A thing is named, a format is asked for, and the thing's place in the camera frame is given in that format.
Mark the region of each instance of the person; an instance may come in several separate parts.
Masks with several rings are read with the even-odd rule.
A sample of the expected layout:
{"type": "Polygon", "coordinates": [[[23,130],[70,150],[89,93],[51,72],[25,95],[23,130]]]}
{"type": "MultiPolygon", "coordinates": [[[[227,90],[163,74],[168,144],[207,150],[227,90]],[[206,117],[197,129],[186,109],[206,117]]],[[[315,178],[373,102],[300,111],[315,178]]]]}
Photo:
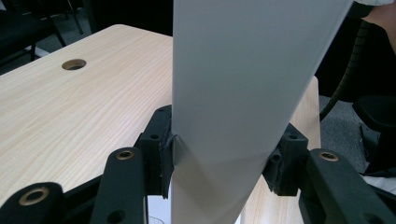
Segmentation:
{"type": "Polygon", "coordinates": [[[363,20],[382,27],[388,35],[389,43],[396,54],[396,1],[364,1],[357,0],[362,4],[372,4],[373,9],[370,14],[362,18],[363,20]]]}

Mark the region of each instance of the gray carpet floor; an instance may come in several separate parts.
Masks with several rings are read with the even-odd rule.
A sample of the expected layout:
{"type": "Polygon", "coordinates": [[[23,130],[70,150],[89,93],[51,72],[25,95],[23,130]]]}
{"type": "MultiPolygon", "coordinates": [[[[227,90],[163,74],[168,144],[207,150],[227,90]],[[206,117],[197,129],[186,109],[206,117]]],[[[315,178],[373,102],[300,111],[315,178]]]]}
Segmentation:
{"type": "MultiPolygon", "coordinates": [[[[66,20],[64,15],[53,17],[66,45],[70,45],[91,34],[87,15],[83,8],[78,10],[77,16],[84,32],[83,35],[79,34],[73,17],[69,16],[69,20],[66,20]]],[[[37,46],[49,53],[62,47],[55,35],[40,41],[37,46]]],[[[29,62],[29,55],[25,55],[8,63],[0,67],[0,76],[29,62]]],[[[328,97],[320,96],[320,109],[328,101],[328,97]]],[[[329,115],[320,123],[320,131],[323,148],[344,154],[358,172],[363,172],[367,164],[361,145],[360,124],[361,120],[354,113],[351,103],[338,102],[329,115]]]]}

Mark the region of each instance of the paper on table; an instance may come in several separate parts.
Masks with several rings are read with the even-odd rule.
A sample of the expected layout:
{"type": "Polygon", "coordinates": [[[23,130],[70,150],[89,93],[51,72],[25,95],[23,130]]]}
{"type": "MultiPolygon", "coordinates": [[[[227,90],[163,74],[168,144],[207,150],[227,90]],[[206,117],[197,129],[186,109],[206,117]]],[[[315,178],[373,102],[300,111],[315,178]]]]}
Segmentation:
{"type": "Polygon", "coordinates": [[[234,223],[351,1],[174,5],[172,223],[234,223]]]}

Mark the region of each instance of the table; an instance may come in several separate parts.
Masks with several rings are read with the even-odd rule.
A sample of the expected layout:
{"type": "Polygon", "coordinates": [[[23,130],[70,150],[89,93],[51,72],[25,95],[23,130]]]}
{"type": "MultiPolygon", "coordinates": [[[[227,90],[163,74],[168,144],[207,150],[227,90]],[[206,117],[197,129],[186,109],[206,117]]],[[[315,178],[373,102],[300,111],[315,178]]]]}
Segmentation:
{"type": "MultiPolygon", "coordinates": [[[[112,151],[132,146],[154,110],[171,104],[172,46],[172,37],[115,25],[0,76],[0,204],[37,182],[68,191],[99,176],[112,151]],[[73,59],[86,65],[64,70],[73,59]]],[[[292,123],[309,147],[320,146],[315,78],[292,123]]],[[[295,200],[264,192],[259,182],[242,223],[296,223],[295,200]]]]}

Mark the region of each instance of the chair seat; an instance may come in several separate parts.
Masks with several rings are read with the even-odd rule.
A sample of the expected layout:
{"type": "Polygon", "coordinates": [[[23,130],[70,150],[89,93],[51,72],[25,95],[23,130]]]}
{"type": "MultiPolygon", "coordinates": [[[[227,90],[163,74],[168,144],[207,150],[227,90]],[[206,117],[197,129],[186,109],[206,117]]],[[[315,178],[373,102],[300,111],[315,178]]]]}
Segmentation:
{"type": "Polygon", "coordinates": [[[395,96],[363,96],[353,104],[353,109],[370,129],[381,133],[396,133],[395,96]]]}
{"type": "Polygon", "coordinates": [[[47,21],[0,10],[0,59],[54,34],[47,21]]]}

